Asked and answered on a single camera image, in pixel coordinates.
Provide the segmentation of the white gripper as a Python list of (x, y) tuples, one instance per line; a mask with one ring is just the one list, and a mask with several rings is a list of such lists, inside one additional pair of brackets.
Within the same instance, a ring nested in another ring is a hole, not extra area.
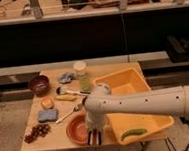
[[(96, 143), (97, 145), (101, 145), (101, 132), (103, 130), (103, 127), (106, 125), (106, 115), (105, 114), (99, 114), (99, 113), (94, 113), (94, 112), (87, 112), (86, 117), (85, 117), (85, 123), (87, 125), (87, 128), (89, 130), (95, 129), (97, 130), (97, 136), (96, 136)], [(88, 136), (88, 141), (87, 144), (89, 146), (92, 146), (93, 143), (93, 130), (89, 131), (89, 136)]]

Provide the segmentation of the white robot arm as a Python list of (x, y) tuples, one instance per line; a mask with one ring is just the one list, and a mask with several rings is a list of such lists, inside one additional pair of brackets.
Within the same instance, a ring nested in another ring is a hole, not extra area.
[(112, 113), (189, 117), (189, 86), (163, 88), (126, 95), (111, 95), (105, 83), (95, 86), (83, 99), (89, 130), (102, 130), (105, 115)]

